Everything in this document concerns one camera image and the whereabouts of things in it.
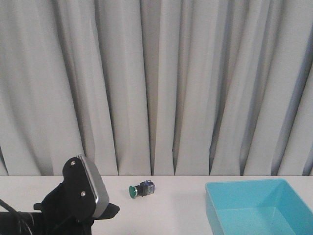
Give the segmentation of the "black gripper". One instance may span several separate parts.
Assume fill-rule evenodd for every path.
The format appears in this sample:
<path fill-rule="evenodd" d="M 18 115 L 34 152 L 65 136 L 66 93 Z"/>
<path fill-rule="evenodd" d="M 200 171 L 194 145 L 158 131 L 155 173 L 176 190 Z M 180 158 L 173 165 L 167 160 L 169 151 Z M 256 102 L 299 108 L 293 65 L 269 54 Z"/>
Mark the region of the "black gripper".
<path fill-rule="evenodd" d="M 79 221 L 74 217 L 58 219 L 56 217 L 44 217 L 45 234 L 46 235 L 91 235 L 91 227 L 94 220 L 107 220 L 114 218 L 120 207 L 109 203 L 104 212 L 99 217 L 88 218 L 84 221 Z"/>

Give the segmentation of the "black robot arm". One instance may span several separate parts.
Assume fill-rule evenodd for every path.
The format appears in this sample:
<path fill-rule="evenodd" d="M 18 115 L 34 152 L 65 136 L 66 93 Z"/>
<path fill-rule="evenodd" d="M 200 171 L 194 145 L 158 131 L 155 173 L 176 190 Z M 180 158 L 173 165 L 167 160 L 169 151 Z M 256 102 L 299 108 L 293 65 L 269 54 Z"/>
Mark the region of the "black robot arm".
<path fill-rule="evenodd" d="M 10 212 L 0 213 L 0 233 L 2 235 L 90 235 L 96 220 L 115 217 L 120 207 L 109 203 L 99 217 L 88 217 L 80 221 L 67 211 L 49 214 L 47 212 L 22 212 L 17 218 Z"/>

